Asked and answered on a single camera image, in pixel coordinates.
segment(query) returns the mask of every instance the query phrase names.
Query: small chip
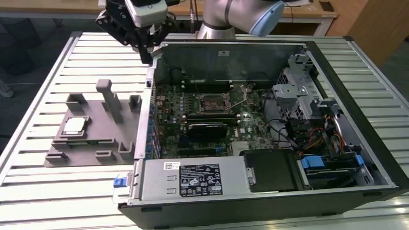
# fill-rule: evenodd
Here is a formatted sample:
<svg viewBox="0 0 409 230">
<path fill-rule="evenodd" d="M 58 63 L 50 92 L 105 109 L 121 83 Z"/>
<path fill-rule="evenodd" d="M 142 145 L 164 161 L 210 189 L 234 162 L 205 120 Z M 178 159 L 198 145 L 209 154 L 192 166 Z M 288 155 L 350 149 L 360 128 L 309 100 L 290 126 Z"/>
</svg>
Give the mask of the small chip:
<svg viewBox="0 0 409 230">
<path fill-rule="evenodd" d="M 64 126 L 64 133 L 68 135 L 78 134 L 82 131 L 85 125 L 84 117 L 70 117 Z"/>
</svg>

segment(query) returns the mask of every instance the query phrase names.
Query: circuit board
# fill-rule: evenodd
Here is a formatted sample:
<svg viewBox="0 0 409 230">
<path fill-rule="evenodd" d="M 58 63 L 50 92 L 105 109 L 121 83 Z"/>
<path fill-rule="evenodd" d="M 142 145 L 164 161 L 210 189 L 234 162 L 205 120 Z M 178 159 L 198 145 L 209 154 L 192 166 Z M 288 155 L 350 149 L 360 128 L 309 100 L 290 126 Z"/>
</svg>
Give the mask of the circuit board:
<svg viewBox="0 0 409 230">
<path fill-rule="evenodd" d="M 184 93 L 177 86 L 157 86 L 157 121 L 161 158 L 189 157 L 180 153 L 189 150 L 214 150 L 214 156 L 232 156 L 232 142 L 246 141 L 249 149 L 270 149 L 272 137 L 260 111 L 264 90 L 249 90 L 245 85 L 234 85 L 232 93 Z M 236 114 L 237 124 L 226 127 L 224 138 L 213 141 L 190 141 L 186 136 L 185 115 Z"/>
</svg>

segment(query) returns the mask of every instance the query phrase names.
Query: white label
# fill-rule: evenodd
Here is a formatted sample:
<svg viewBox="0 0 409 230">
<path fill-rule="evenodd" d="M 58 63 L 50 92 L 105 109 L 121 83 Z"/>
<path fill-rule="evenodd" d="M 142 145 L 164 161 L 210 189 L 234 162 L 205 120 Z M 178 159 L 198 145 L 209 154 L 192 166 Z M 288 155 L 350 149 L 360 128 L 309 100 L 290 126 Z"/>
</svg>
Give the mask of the white label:
<svg viewBox="0 0 409 230">
<path fill-rule="evenodd" d="M 228 57 L 230 54 L 230 51 L 218 51 L 218 57 Z"/>
<path fill-rule="evenodd" d="M 164 162 L 164 170 L 178 169 L 180 162 Z"/>
</svg>

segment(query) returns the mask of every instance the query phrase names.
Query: barcode label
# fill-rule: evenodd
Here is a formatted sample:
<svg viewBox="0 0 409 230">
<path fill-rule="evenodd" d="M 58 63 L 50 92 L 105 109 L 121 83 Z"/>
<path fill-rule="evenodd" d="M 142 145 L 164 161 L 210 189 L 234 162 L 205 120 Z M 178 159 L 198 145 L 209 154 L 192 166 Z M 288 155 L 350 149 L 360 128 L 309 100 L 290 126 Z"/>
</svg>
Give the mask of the barcode label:
<svg viewBox="0 0 409 230">
<path fill-rule="evenodd" d="M 178 169 L 180 162 L 164 162 L 164 170 Z"/>
</svg>

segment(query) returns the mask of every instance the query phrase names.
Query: floor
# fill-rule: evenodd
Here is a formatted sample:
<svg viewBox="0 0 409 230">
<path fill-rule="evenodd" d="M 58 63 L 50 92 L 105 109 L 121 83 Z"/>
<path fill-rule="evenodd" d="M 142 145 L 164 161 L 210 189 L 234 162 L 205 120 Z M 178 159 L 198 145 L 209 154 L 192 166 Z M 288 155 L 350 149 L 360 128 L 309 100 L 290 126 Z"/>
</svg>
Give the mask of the floor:
<svg viewBox="0 0 409 230">
<path fill-rule="evenodd" d="M 0 78 L 14 91 L 12 98 L 0 97 L 0 153 L 8 142 L 4 137 L 13 134 L 72 31 L 100 32 L 93 20 L 64 20 L 62 27 L 56 27 L 50 19 L 32 22 L 42 41 L 40 46 L 28 50 L 36 63 L 34 70 L 21 76 L 9 76 L 0 69 Z M 402 43 L 381 70 L 409 100 L 409 42 Z"/>
</svg>

